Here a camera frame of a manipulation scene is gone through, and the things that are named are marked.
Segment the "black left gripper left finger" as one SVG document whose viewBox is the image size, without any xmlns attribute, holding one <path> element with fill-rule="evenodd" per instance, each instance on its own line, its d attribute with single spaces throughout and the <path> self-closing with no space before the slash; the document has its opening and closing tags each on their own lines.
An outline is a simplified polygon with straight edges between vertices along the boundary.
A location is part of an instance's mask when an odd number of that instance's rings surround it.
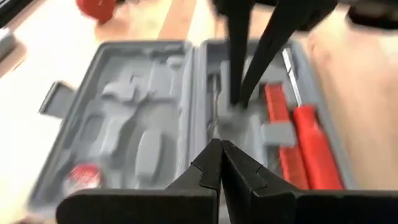
<svg viewBox="0 0 398 224">
<path fill-rule="evenodd" d="M 81 190 L 56 209 L 59 224 L 217 223 L 223 147 L 213 139 L 163 190 Z"/>
</svg>

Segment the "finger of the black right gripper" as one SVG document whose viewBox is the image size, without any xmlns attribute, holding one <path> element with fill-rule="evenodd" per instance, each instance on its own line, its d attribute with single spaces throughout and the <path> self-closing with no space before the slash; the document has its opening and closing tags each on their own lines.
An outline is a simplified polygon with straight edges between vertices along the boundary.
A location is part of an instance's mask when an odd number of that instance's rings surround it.
<svg viewBox="0 0 398 224">
<path fill-rule="evenodd" d="M 279 0 L 259 39 L 247 74 L 241 85 L 242 107 L 248 101 L 262 74 L 276 53 L 296 31 L 310 32 L 337 6 L 336 0 Z"/>
<path fill-rule="evenodd" d="M 218 14 L 227 20 L 229 44 L 230 103 L 239 102 L 242 75 L 246 59 L 249 22 L 254 1 L 214 0 Z"/>
</svg>

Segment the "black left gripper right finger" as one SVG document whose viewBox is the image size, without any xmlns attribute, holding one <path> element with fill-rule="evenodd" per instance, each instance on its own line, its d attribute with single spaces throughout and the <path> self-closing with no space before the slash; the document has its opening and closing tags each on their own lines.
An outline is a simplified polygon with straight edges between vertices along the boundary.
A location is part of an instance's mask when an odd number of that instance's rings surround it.
<svg viewBox="0 0 398 224">
<path fill-rule="evenodd" d="M 231 223 L 397 224 L 397 192 L 300 190 L 229 141 L 222 181 Z"/>
</svg>

